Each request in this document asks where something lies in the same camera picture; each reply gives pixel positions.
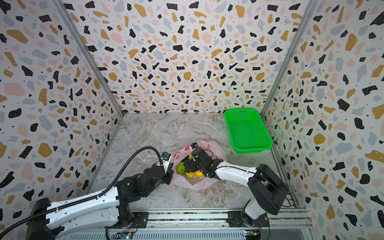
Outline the pink plastic bag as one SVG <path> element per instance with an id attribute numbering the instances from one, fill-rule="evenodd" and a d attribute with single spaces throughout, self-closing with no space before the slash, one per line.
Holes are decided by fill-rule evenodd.
<path id="1" fill-rule="evenodd" d="M 174 175 L 171 185 L 194 191 L 205 190 L 218 182 L 214 167 L 227 160 L 217 142 L 199 140 L 172 153 Z"/>

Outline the green plastic basket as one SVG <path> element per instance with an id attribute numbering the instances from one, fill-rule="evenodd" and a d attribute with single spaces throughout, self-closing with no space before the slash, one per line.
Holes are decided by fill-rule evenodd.
<path id="1" fill-rule="evenodd" d="M 272 148 L 272 138 L 258 111 L 250 108 L 229 109 L 224 116 L 236 153 L 258 153 Z"/>

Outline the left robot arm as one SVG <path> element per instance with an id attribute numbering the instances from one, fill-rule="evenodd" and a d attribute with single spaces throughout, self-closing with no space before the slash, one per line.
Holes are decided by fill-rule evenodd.
<path id="1" fill-rule="evenodd" d="M 69 201 L 35 203 L 28 221 L 28 240 L 54 240 L 56 237 L 93 227 L 124 228 L 135 223 L 130 203 L 146 198 L 160 184 L 169 185 L 173 164 L 153 165 L 141 174 L 125 177 L 110 190 Z"/>

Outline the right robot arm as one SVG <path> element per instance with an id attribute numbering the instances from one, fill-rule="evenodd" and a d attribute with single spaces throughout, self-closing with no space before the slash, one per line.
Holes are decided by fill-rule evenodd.
<path id="1" fill-rule="evenodd" d="M 248 187 L 254 198 L 249 200 L 242 211 L 228 213 L 231 227 L 253 227 L 264 214 L 277 215 L 289 193 L 287 185 L 267 165 L 247 168 L 214 159 L 207 150 L 197 147 L 190 157 L 181 163 L 187 176 L 200 173 L 204 179 L 231 181 Z"/>

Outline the green fruit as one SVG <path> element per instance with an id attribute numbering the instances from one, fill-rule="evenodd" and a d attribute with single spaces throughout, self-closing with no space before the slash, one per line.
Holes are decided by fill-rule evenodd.
<path id="1" fill-rule="evenodd" d="M 186 174 L 186 169 L 185 169 L 184 162 L 180 162 L 177 165 L 176 170 L 177 170 L 177 174 L 178 175 L 184 176 Z"/>

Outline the yellow lemon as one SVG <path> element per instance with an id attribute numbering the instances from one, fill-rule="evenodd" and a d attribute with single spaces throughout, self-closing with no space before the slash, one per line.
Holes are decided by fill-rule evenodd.
<path id="1" fill-rule="evenodd" d="M 186 173 L 186 176 L 190 179 L 191 178 L 202 178 L 202 177 L 204 177 L 204 174 L 201 171 L 197 171 L 194 173 Z"/>

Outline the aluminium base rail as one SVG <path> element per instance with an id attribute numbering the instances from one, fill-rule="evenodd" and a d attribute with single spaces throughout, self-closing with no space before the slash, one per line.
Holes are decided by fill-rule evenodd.
<path id="1" fill-rule="evenodd" d="M 95 227 L 61 240 L 315 240 L 307 212 L 283 209 L 264 214 L 250 224 L 239 209 L 138 210 L 135 225 L 125 229 Z"/>

